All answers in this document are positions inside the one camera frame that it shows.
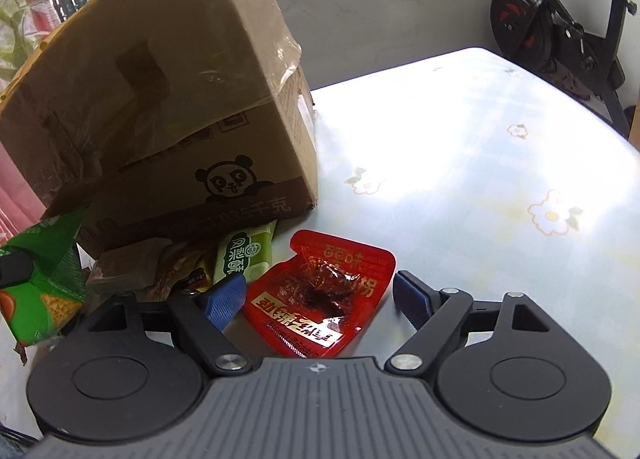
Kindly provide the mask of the green pineapple cake pack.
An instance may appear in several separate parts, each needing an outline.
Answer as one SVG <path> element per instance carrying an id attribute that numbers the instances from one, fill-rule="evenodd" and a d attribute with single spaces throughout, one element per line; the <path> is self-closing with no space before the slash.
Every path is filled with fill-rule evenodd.
<path id="1" fill-rule="evenodd" d="M 241 229 L 224 237 L 218 245 L 214 282 L 241 273 L 250 285 L 272 265 L 272 238 L 277 222 Z"/>

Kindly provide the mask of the beige cracker packet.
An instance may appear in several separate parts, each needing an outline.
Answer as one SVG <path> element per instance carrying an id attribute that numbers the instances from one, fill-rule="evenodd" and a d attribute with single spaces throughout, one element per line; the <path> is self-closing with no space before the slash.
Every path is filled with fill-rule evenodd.
<path id="1" fill-rule="evenodd" d="M 104 252 L 87 280 L 93 293 L 138 291 L 152 286 L 163 251 L 171 245 L 166 238 L 151 238 Z"/>

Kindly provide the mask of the red meat snack pouch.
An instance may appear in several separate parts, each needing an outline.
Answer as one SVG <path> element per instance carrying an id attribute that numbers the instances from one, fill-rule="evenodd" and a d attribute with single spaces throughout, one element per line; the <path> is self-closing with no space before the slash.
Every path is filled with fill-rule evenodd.
<path id="1" fill-rule="evenodd" d="M 293 257 L 247 290 L 243 315 L 277 354 L 333 358 L 373 318 L 396 269 L 393 253 L 301 229 Z"/>

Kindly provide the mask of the green chip bag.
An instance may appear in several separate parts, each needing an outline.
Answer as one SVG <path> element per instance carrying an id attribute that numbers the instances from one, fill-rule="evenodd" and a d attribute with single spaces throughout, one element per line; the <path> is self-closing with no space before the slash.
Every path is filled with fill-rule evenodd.
<path id="1" fill-rule="evenodd" d="M 83 217 L 75 211 L 42 220 L 1 247 L 1 262 L 18 265 L 1 280 L 1 313 L 22 346 L 56 335 L 86 301 L 76 245 Z"/>

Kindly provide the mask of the dark red yellow sachet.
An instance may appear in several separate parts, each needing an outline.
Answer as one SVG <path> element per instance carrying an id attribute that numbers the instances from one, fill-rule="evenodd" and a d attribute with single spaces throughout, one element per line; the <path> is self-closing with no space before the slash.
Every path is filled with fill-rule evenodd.
<path id="1" fill-rule="evenodd" d="M 213 242 L 170 245 L 158 260 L 154 283 L 137 294 L 140 301 L 162 302 L 172 291 L 199 294 L 212 288 L 218 249 Z"/>

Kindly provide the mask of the brown cardboard box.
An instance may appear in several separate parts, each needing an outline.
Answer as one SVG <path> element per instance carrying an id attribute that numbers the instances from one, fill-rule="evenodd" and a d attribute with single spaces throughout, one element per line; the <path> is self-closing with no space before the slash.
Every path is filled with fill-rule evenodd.
<path id="1" fill-rule="evenodd" d="M 1 97 L 1 141 L 99 255 L 295 218 L 318 201 L 312 99 L 277 0 L 90 0 Z"/>

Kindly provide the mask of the black exercise bike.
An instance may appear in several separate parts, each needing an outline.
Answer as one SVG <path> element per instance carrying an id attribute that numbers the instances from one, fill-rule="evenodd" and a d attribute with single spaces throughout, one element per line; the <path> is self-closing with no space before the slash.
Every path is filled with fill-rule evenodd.
<path id="1" fill-rule="evenodd" d="M 605 35 L 598 36 L 586 31 L 561 0 L 491 0 L 490 24 L 503 57 L 540 76 L 566 70 L 603 103 L 608 124 L 628 138 L 634 115 L 617 94 L 625 82 L 617 53 L 625 18 L 637 11 L 631 0 L 611 0 Z"/>

